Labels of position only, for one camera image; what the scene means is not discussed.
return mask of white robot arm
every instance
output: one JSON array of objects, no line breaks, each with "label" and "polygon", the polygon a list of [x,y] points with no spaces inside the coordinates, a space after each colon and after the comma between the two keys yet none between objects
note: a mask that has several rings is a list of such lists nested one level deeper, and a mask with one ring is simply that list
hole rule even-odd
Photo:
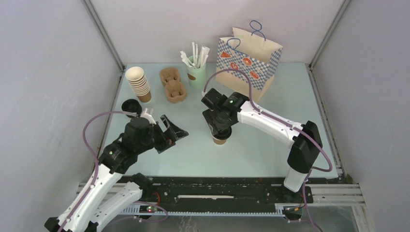
[{"label": "white robot arm", "polygon": [[161,153],[188,136],[165,115],[161,120],[167,130],[162,131],[152,111],[147,108],[139,117],[132,118],[124,133],[104,148],[99,165],[74,202],[59,217],[47,220],[44,226],[48,231],[100,232],[121,210],[141,198],[143,190],[152,183],[144,175],[136,174],[123,190],[98,207],[111,187],[137,162],[138,155],[152,148]]},{"label": "white robot arm", "polygon": [[[310,121],[306,124],[290,121],[254,103],[258,109],[257,111],[248,97],[237,92],[234,92],[228,98],[212,88],[204,95],[202,102],[209,108],[202,114],[215,138],[227,139],[231,135],[231,126],[241,122],[266,132],[290,148],[291,151],[288,156],[290,167],[284,186],[293,192],[300,190],[319,154],[319,150],[311,141],[294,129],[298,128],[305,132],[321,146],[322,143],[316,124]],[[287,122],[292,127],[261,114],[261,111]]]}]

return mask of light blue table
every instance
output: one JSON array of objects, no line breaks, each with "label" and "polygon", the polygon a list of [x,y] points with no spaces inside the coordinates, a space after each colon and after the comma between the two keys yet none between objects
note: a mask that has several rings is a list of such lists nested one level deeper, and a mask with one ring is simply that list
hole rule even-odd
[{"label": "light blue table", "polygon": [[[175,125],[188,131],[188,137],[177,141],[176,145],[158,154],[155,149],[138,157],[126,174],[142,173],[149,176],[189,176],[189,177],[284,177],[288,171],[286,162],[289,149],[275,138],[245,124],[232,127],[232,136],[224,145],[212,141],[209,127],[202,116],[207,107],[201,102],[201,90],[188,84],[185,64],[129,64],[127,68],[139,66],[144,69],[151,87],[152,99],[142,103],[143,108],[154,108],[154,118],[166,114]],[[172,104],[165,97],[159,72],[166,67],[177,67],[188,96],[183,102]],[[207,64],[208,76],[215,72],[215,63]],[[209,88],[229,96],[232,90],[211,81]],[[121,110],[127,99],[136,99],[125,77],[120,83],[115,110]],[[316,99],[304,63],[280,63],[270,89],[258,104],[287,119],[305,123],[315,122],[319,127],[323,148],[332,160],[330,146],[316,104]],[[113,115],[104,147],[124,132],[130,121],[125,115]],[[320,154],[315,166],[327,168],[326,160]],[[314,170],[311,177],[337,177],[336,169],[330,173]]]}]

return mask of paper bag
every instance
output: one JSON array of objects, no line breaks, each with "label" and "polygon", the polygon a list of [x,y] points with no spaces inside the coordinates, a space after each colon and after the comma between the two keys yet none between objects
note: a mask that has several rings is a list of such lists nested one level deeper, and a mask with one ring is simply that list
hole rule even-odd
[{"label": "paper bag", "polygon": [[[218,44],[217,69],[238,69],[250,78],[252,84],[252,99],[258,102],[270,87],[278,67],[283,47],[273,41],[242,29],[233,28],[233,37],[220,38]],[[249,86],[246,78],[233,71],[222,72],[216,76],[216,81],[249,96]]]}]

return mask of bag handle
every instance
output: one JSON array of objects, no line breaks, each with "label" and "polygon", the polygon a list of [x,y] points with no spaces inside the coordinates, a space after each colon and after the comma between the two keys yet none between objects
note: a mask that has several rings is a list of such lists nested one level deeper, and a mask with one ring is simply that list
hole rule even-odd
[{"label": "bag handle", "polygon": [[[252,22],[256,22],[257,24],[259,24],[259,26],[261,26],[261,28],[260,28],[260,29],[254,28],[254,27],[252,26]],[[254,29],[254,31],[252,32],[251,36],[252,36],[255,32],[259,32],[260,34],[262,34],[262,36],[264,37],[264,39],[265,39],[265,41],[266,41],[265,35],[261,32],[261,30],[262,30],[262,24],[261,24],[260,22],[258,22],[258,21],[256,21],[256,20],[252,20],[251,22],[249,22],[249,26],[250,26],[252,29]]]},{"label": "bag handle", "polygon": [[[230,40],[239,40],[239,44],[238,44],[235,48],[233,48],[233,47],[231,47],[231,46],[229,45],[229,41],[230,41]],[[231,48],[232,50],[234,50],[234,51],[236,51],[236,52],[239,52],[239,53],[242,53],[242,54],[244,54],[245,56],[248,56],[246,53],[240,52],[240,51],[238,51],[238,50],[236,49],[237,47],[239,47],[239,46],[241,45],[241,40],[240,40],[239,38],[230,38],[230,39],[228,39],[228,40],[226,41],[226,45],[228,45],[228,47]]]}]

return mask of cable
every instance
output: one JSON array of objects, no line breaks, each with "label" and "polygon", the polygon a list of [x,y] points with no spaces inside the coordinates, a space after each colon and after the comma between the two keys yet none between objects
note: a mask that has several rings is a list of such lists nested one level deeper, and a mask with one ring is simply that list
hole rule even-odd
[{"label": "cable", "polygon": [[91,152],[93,159],[94,159],[94,177],[90,183],[89,188],[84,192],[84,194],[81,196],[80,200],[75,204],[71,212],[67,215],[67,217],[64,219],[64,222],[60,226],[60,228],[57,230],[57,232],[61,232],[64,228],[64,226],[67,224],[67,219],[71,219],[71,216],[74,214],[74,212],[77,210],[77,208],[80,206],[80,204],[84,201],[84,199],[87,197],[88,193],[91,191],[91,186],[93,186],[97,180],[97,175],[98,175],[98,157],[97,154],[95,154],[94,150],[91,148],[91,146],[88,144],[87,139],[86,139],[86,130],[87,127],[90,125],[92,121],[94,121],[96,118],[101,117],[103,115],[109,115],[109,114],[125,114],[125,115],[131,115],[131,116],[136,116],[136,113],[131,113],[131,112],[125,112],[125,111],[109,111],[109,112],[104,112],[101,114],[98,114],[94,116],[92,119],[90,119],[87,124],[84,126],[83,129],[83,140],[86,145],[86,147],[89,149]]},{"label": "cable", "polygon": [[142,218],[137,217],[137,216],[128,216],[128,217],[123,217],[123,218],[120,218],[120,219],[115,220],[115,221],[113,221],[113,222],[110,222],[110,223],[107,224],[107,226],[111,226],[111,225],[114,225],[114,224],[116,224],[116,223],[118,223],[118,222],[120,222],[120,221],[124,221],[124,220],[128,220],[128,219],[138,219],[139,221],[145,221],[145,222],[161,222],[161,221],[165,221],[165,220],[168,218],[168,211],[166,211],[166,210],[165,210],[164,208],[162,208],[161,206],[158,206],[158,205],[155,205],[155,204],[151,204],[151,203],[148,203],[148,202],[142,202],[142,201],[136,201],[136,202],[134,202],[134,203],[147,204],[147,205],[151,205],[151,206],[153,206],[153,207],[159,208],[160,210],[162,210],[162,211],[165,213],[165,217],[164,217],[164,218],[161,218],[161,219],[159,219],[159,220],[147,220],[147,219],[142,219]]},{"label": "cable", "polygon": [[[283,121],[282,119],[277,118],[277,117],[275,117],[275,116],[273,116],[273,115],[270,115],[270,114],[266,113],[265,111],[261,111],[258,107],[256,107],[255,103],[254,103],[253,100],[252,100],[252,85],[251,85],[251,83],[250,83],[250,79],[249,79],[249,77],[246,75],[246,73],[244,73],[244,72],[241,71],[241,70],[238,70],[238,69],[224,69],[224,70],[220,70],[220,71],[214,73],[214,74],[211,75],[211,77],[207,80],[207,82],[206,82],[206,84],[205,84],[205,87],[204,87],[204,93],[206,93],[206,87],[208,86],[209,81],[210,81],[212,78],[214,78],[214,77],[215,77],[216,75],[218,75],[219,73],[228,72],[228,71],[238,72],[238,73],[240,73],[240,74],[242,74],[242,75],[245,76],[246,80],[248,81],[248,86],[249,86],[249,102],[250,102],[250,104],[252,105],[253,109],[255,109],[258,113],[260,113],[260,114],[262,114],[262,115],[265,115],[265,116],[267,116],[267,117],[269,117],[269,118],[271,118],[271,119],[273,119],[273,120],[275,120],[275,121],[278,121],[278,122],[282,123],[283,125],[285,125],[285,126],[287,126],[287,127],[292,128],[292,124],[290,124],[290,123],[288,123],[288,122],[285,122],[285,121]],[[306,187],[305,185],[306,185],[306,182],[308,181],[308,178],[309,178],[309,176],[310,176],[310,174],[311,174],[311,172],[312,172],[312,169],[316,169],[316,170],[319,170],[319,171],[327,172],[327,173],[328,173],[328,172],[331,172],[331,171],[333,170],[333,165],[332,165],[332,163],[331,163],[331,161],[330,161],[328,155],[325,153],[325,151],[320,147],[320,145],[319,145],[312,137],[310,137],[308,134],[306,134],[305,132],[303,132],[301,129],[299,129],[299,128],[297,128],[297,127],[294,127],[293,130],[299,132],[300,134],[302,134],[303,136],[305,136],[309,141],[311,141],[311,142],[315,145],[315,147],[322,153],[322,155],[324,156],[324,158],[325,158],[326,161],[327,161],[327,164],[329,165],[329,168],[328,168],[328,169],[323,169],[323,168],[318,168],[318,167],[314,167],[314,166],[313,166],[313,167],[311,168],[311,170],[309,171],[309,173],[307,174],[307,176],[306,176],[306,178],[305,178],[305,180],[304,180],[304,182],[303,182],[303,184],[302,184],[303,200],[304,200],[304,202],[305,202],[305,209],[306,209],[307,215],[308,215],[308,217],[309,217],[309,221],[310,221],[310,223],[312,224],[313,228],[315,228],[316,231],[317,231],[317,228],[318,228],[320,231],[322,231],[321,228],[318,227],[318,226],[313,222],[312,217],[310,216],[310,213],[309,213],[309,210],[308,210],[307,201],[306,201],[306,195],[305,195],[305,187]]]},{"label": "cable", "polygon": [[157,197],[158,197],[157,205],[160,205],[160,202],[161,202],[160,194],[158,192],[154,192],[153,194],[157,195]]},{"label": "cable", "polygon": [[[301,219],[301,220],[289,220],[289,218],[287,218],[286,216],[285,216],[285,219],[288,221],[288,223],[291,223],[291,222],[310,222],[309,220],[303,220],[303,219]],[[320,232],[323,232],[323,230],[318,226],[318,224],[313,223],[313,225],[314,225],[314,227],[317,227],[320,230]]]}]

